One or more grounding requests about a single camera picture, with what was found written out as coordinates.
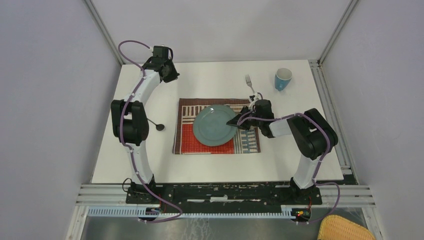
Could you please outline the blue ceramic mug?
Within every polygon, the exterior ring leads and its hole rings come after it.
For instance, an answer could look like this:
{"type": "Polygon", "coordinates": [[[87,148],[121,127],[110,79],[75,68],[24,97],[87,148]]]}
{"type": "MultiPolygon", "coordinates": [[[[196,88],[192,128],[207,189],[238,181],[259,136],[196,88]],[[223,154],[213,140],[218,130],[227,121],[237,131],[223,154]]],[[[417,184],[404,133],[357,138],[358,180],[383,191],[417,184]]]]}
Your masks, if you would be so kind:
{"type": "Polygon", "coordinates": [[[292,80],[293,73],[288,68],[279,68],[274,77],[274,88],[283,91],[292,80]]]}

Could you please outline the teal ceramic plate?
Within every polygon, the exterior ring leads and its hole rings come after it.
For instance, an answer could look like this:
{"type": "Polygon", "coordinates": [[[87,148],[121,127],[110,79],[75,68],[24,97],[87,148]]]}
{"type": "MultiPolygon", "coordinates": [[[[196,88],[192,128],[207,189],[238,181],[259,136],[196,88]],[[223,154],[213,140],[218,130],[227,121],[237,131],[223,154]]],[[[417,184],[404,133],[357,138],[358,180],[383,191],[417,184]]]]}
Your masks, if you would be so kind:
{"type": "Polygon", "coordinates": [[[236,127],[227,125],[234,117],[235,111],[227,105],[206,106],[194,119],[194,137],[208,147],[224,145],[232,140],[238,131],[236,127]]]}

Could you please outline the black spoon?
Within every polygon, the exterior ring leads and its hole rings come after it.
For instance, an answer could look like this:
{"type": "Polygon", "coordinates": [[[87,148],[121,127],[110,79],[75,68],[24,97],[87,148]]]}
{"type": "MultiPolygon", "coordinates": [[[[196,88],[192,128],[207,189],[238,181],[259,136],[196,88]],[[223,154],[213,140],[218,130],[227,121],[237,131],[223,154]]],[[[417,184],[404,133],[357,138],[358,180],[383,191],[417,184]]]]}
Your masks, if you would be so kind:
{"type": "Polygon", "coordinates": [[[151,119],[147,119],[150,123],[152,123],[154,126],[155,126],[155,129],[157,130],[157,131],[163,131],[164,129],[165,129],[165,125],[164,124],[161,124],[161,123],[155,123],[155,122],[153,122],[151,119]]]}

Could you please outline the striped patchwork placemat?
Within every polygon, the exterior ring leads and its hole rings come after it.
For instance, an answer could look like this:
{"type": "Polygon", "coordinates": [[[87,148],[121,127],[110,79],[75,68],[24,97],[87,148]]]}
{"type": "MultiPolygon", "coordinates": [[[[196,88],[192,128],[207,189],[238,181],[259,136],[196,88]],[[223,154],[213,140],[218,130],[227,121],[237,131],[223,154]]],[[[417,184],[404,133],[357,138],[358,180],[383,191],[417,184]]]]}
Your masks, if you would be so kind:
{"type": "Polygon", "coordinates": [[[238,114],[244,106],[249,105],[249,100],[240,98],[179,99],[173,154],[257,154],[261,152],[260,133],[256,127],[250,130],[238,129],[235,136],[223,145],[206,146],[200,143],[194,135],[193,123],[199,112],[210,105],[226,105],[238,114]]]}

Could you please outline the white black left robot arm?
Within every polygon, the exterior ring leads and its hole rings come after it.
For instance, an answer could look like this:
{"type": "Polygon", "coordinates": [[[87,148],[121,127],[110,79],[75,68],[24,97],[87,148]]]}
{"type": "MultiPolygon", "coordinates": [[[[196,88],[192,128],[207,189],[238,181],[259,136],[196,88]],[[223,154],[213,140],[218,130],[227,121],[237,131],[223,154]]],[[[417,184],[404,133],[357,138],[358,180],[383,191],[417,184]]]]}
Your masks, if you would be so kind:
{"type": "Polygon", "coordinates": [[[159,84],[172,82],[180,75],[171,48],[155,45],[150,50],[152,56],[140,66],[140,75],[130,92],[110,105],[113,134],[125,147],[132,165],[131,190],[138,191],[138,197],[147,204],[156,200],[158,191],[147,156],[150,126],[145,105],[159,84]]]}

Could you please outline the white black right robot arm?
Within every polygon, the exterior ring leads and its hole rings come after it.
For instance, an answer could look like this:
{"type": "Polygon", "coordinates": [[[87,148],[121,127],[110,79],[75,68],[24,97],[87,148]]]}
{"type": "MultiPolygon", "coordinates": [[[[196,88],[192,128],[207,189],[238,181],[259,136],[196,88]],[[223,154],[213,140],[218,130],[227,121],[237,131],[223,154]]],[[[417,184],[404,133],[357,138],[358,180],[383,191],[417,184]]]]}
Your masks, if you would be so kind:
{"type": "Polygon", "coordinates": [[[317,184],[317,174],[324,157],[339,141],[335,130],[316,108],[276,118],[272,103],[267,99],[244,106],[226,124],[241,130],[257,127],[269,139],[293,136],[301,153],[297,170],[289,182],[288,196],[295,204],[302,204],[309,198],[317,184]]]}

